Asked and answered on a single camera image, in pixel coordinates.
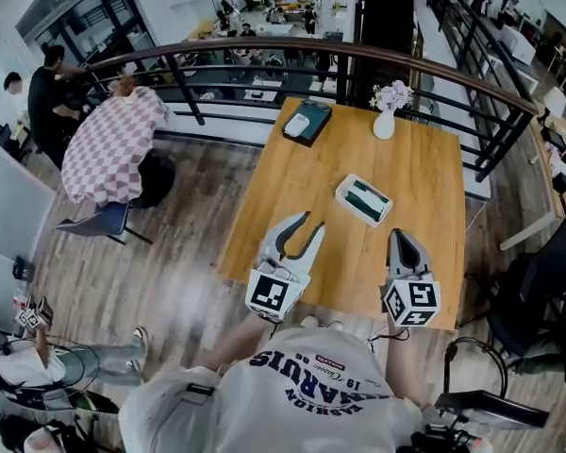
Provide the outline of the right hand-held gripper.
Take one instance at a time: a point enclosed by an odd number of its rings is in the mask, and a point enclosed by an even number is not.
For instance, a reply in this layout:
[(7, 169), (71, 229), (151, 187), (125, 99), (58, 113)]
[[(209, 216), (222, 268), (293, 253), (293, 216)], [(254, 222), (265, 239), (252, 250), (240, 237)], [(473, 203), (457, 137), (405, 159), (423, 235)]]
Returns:
[(418, 276), (388, 279), (381, 287), (383, 311), (396, 327), (426, 327), (441, 311), (441, 285), (430, 272), (429, 256), (407, 231), (394, 228), (388, 239), (388, 273)]

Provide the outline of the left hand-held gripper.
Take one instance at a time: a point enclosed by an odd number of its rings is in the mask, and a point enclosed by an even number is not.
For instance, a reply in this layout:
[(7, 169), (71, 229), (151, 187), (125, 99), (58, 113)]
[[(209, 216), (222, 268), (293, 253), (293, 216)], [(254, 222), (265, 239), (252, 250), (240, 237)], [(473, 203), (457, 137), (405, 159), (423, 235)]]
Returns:
[(282, 323), (310, 283), (309, 271), (325, 236), (324, 223), (314, 228), (299, 255), (290, 257), (290, 262), (283, 259), (286, 242), (309, 215), (309, 211), (298, 212), (272, 227), (250, 270), (244, 304), (270, 323)]

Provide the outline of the dark green tissue pack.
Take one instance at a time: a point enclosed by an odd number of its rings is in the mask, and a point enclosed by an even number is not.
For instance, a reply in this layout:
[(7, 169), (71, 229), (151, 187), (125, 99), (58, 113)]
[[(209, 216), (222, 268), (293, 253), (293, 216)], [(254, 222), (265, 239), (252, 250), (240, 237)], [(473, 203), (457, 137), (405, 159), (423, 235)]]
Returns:
[(359, 180), (348, 188), (345, 200), (374, 222), (380, 222), (391, 208), (391, 201), (386, 196)]

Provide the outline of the white tissue box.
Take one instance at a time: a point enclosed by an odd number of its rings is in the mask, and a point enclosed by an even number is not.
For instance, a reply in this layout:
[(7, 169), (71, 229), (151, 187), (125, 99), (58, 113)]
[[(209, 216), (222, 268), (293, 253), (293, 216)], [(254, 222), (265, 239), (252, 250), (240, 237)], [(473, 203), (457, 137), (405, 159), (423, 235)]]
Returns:
[(349, 210), (351, 213), (353, 213), (357, 218), (359, 218), (360, 220), (362, 220), (364, 223), (366, 223), (368, 226), (370, 227), (377, 227), (383, 220), (384, 218), (388, 215), (388, 213), (391, 211), (392, 207), (393, 207), (393, 202), (392, 200), (387, 197), (390, 201), (391, 201), (391, 208), (390, 210), (385, 214), (385, 216), (381, 219), (380, 222), (374, 222), (371, 219), (369, 219), (367, 216), (365, 216), (364, 214), (362, 214), (361, 212), (359, 212), (358, 210), (356, 210), (355, 208), (353, 208), (346, 200), (345, 200), (345, 196), (347, 193), (348, 188), (354, 183), (355, 180), (359, 180), (362, 181), (363, 183), (367, 184), (370, 188), (372, 188), (373, 190), (377, 191), (378, 193), (380, 193), (381, 195), (386, 196), (384, 193), (382, 193), (381, 191), (379, 191), (376, 187), (374, 187), (373, 185), (371, 185), (370, 183), (368, 183), (367, 181), (365, 181), (364, 179), (360, 178), (359, 176), (355, 175), (355, 174), (349, 174), (342, 182), (341, 184), (338, 186), (338, 188), (335, 191), (335, 198), (336, 200), (347, 210)]

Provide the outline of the person's left forearm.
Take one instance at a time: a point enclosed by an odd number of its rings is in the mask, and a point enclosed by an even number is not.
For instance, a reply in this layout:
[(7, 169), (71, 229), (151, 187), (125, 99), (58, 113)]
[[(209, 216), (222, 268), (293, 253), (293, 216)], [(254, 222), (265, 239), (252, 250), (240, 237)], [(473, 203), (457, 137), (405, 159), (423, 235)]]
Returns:
[(232, 364), (251, 357), (262, 336), (274, 324), (250, 312), (232, 331), (205, 352), (197, 364), (217, 372), (224, 364)]

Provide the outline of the person's right forearm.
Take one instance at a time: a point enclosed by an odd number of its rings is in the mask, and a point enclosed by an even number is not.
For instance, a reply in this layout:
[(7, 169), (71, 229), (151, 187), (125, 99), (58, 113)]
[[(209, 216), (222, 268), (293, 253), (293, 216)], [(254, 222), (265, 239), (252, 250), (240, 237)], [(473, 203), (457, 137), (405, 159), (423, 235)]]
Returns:
[(389, 324), (389, 333), (398, 338), (389, 339), (386, 381), (396, 396), (422, 408), (428, 403), (428, 392), (418, 337), (409, 328), (394, 324)]

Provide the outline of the small white pouch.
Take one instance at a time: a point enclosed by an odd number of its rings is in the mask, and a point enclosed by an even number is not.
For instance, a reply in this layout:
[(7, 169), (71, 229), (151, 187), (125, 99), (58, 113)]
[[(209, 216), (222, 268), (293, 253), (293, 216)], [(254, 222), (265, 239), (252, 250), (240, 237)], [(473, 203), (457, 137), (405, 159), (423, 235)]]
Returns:
[(284, 126), (284, 133), (297, 137), (308, 127), (309, 118), (301, 113), (296, 113)]

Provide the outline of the dark green tray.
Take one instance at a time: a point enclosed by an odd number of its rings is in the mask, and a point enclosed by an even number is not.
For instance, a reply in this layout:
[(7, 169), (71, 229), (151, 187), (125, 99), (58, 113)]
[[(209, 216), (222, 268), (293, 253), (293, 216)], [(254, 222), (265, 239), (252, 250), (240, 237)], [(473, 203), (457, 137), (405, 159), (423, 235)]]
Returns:
[(308, 127), (302, 132), (301, 135), (293, 137), (284, 133), (285, 124), (283, 126), (282, 135), (284, 138), (295, 143), (299, 143), (305, 147), (311, 147), (329, 122), (332, 116), (332, 108), (327, 104), (320, 102), (303, 100), (299, 104), (297, 109), (291, 114), (291, 118), (296, 113), (301, 113), (309, 118)]

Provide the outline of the white vase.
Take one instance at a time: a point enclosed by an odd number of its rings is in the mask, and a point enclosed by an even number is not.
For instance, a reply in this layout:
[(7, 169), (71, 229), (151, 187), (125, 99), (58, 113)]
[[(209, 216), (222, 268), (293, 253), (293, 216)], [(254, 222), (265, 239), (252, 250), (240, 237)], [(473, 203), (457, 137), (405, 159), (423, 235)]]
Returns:
[(393, 136), (394, 129), (394, 111), (392, 109), (381, 111), (374, 122), (374, 135), (380, 140), (387, 140)]

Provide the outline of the black office chair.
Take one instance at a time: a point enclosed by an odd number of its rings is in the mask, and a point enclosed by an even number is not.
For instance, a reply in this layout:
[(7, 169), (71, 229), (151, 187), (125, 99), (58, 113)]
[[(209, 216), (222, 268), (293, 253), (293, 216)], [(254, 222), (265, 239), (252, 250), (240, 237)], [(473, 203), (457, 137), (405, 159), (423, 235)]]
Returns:
[(566, 218), (539, 251), (515, 259), (496, 285), (487, 315), (492, 336), (522, 357), (536, 343), (550, 301), (566, 293)]

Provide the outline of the light wooden desk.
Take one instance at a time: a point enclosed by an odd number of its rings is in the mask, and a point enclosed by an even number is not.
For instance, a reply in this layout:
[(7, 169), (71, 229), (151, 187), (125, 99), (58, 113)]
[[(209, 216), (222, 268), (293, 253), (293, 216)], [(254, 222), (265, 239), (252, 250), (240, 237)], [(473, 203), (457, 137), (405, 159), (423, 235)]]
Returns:
[[(566, 216), (566, 163), (561, 160), (561, 157), (566, 155), (566, 151), (560, 154), (550, 143), (546, 142), (541, 135), (542, 130), (543, 127), (534, 118), (529, 127), (535, 144), (535, 154), (531, 159), (531, 165), (541, 169), (542, 187), (545, 191), (548, 210), (533, 223), (500, 242), (501, 251), (508, 251), (548, 227), (557, 225)], [(565, 120), (553, 118), (551, 130), (556, 131), (566, 145)]]

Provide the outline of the person's grey printed shirt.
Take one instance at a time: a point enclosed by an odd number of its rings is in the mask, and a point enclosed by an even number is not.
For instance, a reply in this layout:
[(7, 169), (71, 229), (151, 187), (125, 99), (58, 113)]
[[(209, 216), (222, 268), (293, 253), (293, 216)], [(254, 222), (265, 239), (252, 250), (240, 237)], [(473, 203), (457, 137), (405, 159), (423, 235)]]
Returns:
[(283, 330), (224, 373), (159, 374), (119, 412), (126, 453), (396, 453), (423, 426), (368, 346), (324, 327)]

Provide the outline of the blue-grey chair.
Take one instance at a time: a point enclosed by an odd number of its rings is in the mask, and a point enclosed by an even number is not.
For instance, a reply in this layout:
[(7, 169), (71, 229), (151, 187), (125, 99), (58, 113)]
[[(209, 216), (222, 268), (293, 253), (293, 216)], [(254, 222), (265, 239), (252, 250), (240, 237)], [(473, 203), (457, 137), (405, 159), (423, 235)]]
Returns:
[(96, 206), (92, 216), (79, 221), (64, 219), (55, 225), (55, 229), (81, 237), (107, 237), (110, 240), (125, 245), (119, 239), (124, 232), (137, 239), (152, 244), (153, 242), (131, 228), (127, 227), (130, 207), (128, 204), (108, 203), (104, 207)]

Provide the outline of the black railing with wooden handrail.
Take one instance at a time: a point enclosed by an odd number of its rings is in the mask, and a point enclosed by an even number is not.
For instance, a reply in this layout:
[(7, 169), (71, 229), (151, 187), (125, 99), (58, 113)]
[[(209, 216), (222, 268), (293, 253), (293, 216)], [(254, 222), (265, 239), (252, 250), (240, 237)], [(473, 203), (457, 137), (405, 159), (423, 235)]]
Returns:
[(199, 126), (208, 120), (269, 125), (259, 115), (281, 109), (288, 97), (368, 109), (375, 86), (406, 77), (411, 97), (395, 114), (459, 135), (465, 169), (483, 181), (537, 116), (513, 66), (515, 91), (429, 59), (369, 45), (312, 38), (240, 37), (169, 44), (90, 65), (92, 97), (132, 67), (137, 83), (158, 92), (177, 115)]

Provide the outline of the dried orange plant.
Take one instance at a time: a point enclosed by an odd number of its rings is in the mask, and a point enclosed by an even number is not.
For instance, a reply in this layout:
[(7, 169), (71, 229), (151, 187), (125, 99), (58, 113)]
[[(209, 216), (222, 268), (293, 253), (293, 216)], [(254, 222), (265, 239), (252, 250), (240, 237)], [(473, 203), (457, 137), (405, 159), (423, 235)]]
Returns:
[(120, 98), (129, 97), (136, 87), (136, 79), (132, 75), (120, 75), (117, 79), (112, 80), (108, 84), (110, 95)]

